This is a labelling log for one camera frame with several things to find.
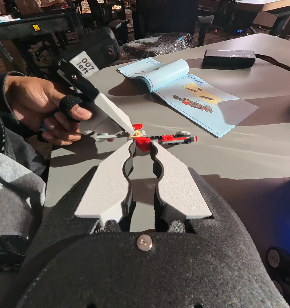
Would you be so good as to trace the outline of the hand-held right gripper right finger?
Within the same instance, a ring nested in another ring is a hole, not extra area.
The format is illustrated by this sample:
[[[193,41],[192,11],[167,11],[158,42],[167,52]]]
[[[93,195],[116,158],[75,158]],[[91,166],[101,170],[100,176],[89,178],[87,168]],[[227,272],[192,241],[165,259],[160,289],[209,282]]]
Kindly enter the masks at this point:
[[[156,231],[167,232],[173,221],[179,221],[192,232],[189,220],[212,218],[205,199],[183,162],[155,141],[150,149],[153,173],[158,179],[154,195]]]

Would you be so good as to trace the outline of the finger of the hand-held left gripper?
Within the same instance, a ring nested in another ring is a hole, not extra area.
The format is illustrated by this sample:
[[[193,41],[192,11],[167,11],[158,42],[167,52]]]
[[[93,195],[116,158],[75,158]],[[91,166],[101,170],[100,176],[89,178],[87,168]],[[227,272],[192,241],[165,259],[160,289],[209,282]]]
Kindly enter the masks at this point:
[[[130,118],[118,106],[116,106],[103,93],[99,93],[94,100],[94,103],[99,107],[108,117],[116,122],[121,128],[129,134],[134,135],[135,129],[131,123]]]

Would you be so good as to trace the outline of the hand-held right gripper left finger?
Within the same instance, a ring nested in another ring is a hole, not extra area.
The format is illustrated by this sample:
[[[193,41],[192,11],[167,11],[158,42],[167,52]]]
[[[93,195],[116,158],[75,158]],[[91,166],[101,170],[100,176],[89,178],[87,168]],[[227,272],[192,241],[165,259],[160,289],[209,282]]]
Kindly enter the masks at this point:
[[[122,231],[130,230],[136,205],[129,180],[135,150],[135,140],[127,141],[99,164],[75,216],[97,218],[102,228],[108,220],[115,220]]]

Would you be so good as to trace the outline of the long toy brick assembly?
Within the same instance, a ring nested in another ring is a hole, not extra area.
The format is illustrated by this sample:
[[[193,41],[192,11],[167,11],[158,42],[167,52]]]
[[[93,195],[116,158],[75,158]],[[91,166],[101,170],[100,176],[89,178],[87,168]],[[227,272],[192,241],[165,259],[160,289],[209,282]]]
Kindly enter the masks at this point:
[[[135,130],[143,129],[143,124],[134,124]],[[197,136],[192,136],[188,131],[178,131],[173,135],[161,135],[161,136],[151,136],[151,137],[140,137],[140,138],[128,138],[127,131],[119,131],[117,133],[107,133],[107,132],[95,132],[93,138],[97,142],[102,142],[111,138],[127,138],[127,140],[135,139],[136,147],[142,152],[150,152],[150,144],[152,141],[157,142],[163,146],[172,146],[179,144],[190,144],[192,142],[197,142]]]

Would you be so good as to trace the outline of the toy brick instruction booklet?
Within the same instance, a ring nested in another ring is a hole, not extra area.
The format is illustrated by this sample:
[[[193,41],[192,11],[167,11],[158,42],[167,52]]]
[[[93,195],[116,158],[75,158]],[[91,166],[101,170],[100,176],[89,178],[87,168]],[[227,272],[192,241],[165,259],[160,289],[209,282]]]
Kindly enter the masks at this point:
[[[144,81],[150,93],[217,138],[259,109],[189,74],[183,59],[165,64],[148,57],[117,71],[126,78]]]

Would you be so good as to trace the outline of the person's left hand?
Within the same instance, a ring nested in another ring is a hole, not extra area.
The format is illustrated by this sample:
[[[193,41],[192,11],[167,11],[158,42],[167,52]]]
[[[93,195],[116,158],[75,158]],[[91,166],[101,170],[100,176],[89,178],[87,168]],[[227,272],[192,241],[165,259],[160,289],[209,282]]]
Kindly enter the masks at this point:
[[[4,88],[6,100],[16,119],[31,131],[38,132],[44,120],[44,140],[54,145],[70,145],[81,139],[79,123],[70,122],[62,112],[49,115],[59,107],[62,98],[75,94],[59,83],[29,76],[7,76]]]

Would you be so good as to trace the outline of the plastic wrapped dark bundle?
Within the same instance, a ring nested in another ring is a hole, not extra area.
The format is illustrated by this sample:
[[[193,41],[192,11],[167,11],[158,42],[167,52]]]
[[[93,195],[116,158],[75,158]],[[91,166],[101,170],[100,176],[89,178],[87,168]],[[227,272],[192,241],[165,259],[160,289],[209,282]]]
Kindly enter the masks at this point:
[[[190,33],[157,33],[122,45],[122,51],[130,59],[145,59],[190,49],[194,36]]]

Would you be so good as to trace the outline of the black work table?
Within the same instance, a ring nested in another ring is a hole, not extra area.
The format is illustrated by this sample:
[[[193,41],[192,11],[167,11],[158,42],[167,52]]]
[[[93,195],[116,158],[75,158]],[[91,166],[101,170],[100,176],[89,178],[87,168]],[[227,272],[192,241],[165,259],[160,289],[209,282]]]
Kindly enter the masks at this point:
[[[25,51],[22,44],[22,39],[30,39],[31,37],[39,35],[48,35],[56,32],[63,32],[75,30],[82,43],[85,42],[85,32],[80,23],[78,14],[74,10],[58,10],[53,14],[29,17],[16,21],[7,21],[0,23],[0,52],[4,58],[11,64],[12,68],[16,71],[25,73],[23,69],[17,64],[13,57],[8,53],[2,45],[2,41],[11,40],[20,47],[19,51],[22,58],[25,60],[27,67],[30,71],[39,78],[45,78],[42,71],[39,70],[35,64],[30,53]]]

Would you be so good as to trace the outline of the person's grey sweatshirt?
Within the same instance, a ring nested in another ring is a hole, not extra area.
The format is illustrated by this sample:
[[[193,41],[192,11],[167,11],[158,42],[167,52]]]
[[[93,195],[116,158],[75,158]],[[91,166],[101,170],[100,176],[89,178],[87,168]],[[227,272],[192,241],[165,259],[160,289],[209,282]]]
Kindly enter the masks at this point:
[[[43,217],[45,182],[0,153],[0,236],[32,240]]]

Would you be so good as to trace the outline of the black office chair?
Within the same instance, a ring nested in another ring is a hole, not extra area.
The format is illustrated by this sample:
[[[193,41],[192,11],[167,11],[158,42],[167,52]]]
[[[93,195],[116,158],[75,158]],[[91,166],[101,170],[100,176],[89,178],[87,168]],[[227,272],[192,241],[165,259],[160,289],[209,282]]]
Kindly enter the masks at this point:
[[[194,37],[198,22],[200,47],[215,17],[199,16],[197,0],[136,0],[130,4],[135,39],[158,33],[189,33]]]

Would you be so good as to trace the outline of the flat dark device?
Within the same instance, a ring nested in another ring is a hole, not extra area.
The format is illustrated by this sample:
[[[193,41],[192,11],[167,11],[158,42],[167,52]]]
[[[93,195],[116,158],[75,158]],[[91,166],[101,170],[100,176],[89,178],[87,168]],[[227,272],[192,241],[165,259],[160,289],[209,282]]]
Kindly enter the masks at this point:
[[[208,49],[204,54],[202,68],[245,69],[252,67],[255,60],[254,51]]]

